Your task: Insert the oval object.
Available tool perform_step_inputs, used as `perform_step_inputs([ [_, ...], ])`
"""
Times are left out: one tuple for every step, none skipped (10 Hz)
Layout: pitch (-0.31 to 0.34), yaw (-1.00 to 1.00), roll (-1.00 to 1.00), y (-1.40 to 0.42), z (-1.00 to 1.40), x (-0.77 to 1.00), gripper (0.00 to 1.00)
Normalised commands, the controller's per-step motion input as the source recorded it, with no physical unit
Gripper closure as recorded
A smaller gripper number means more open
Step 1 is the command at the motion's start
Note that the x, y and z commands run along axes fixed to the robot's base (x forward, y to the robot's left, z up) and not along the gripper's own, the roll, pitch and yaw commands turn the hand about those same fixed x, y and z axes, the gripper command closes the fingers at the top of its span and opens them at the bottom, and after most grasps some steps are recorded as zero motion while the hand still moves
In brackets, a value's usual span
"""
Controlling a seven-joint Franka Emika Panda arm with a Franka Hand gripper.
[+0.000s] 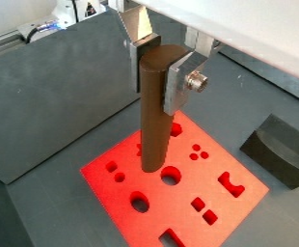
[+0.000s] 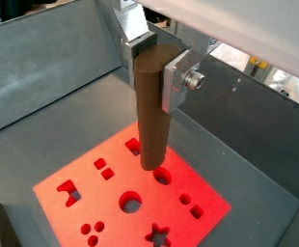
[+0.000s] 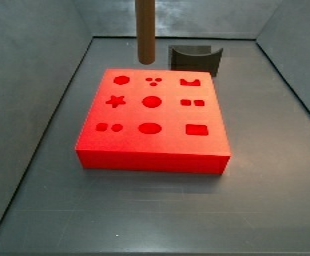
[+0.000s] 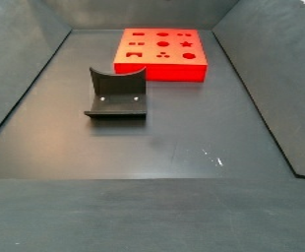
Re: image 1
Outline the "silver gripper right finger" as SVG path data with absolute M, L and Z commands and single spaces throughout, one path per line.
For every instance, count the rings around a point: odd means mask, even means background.
M 186 104 L 190 92 L 201 93 L 205 90 L 209 82 L 203 75 L 205 65 L 222 48 L 221 41 L 191 27 L 187 28 L 185 44 L 191 50 L 169 67 L 165 112 L 171 116 Z

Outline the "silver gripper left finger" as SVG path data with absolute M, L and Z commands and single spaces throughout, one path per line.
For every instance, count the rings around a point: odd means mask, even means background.
M 119 13 L 127 32 L 127 48 L 131 54 L 131 86 L 141 92 L 139 60 L 147 51 L 162 44 L 162 37 L 154 33 L 153 24 L 145 6 Z

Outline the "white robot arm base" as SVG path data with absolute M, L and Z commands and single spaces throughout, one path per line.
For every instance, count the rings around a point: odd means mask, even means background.
M 105 12 L 101 0 L 57 0 L 51 14 L 20 25 L 22 39 L 31 43 Z

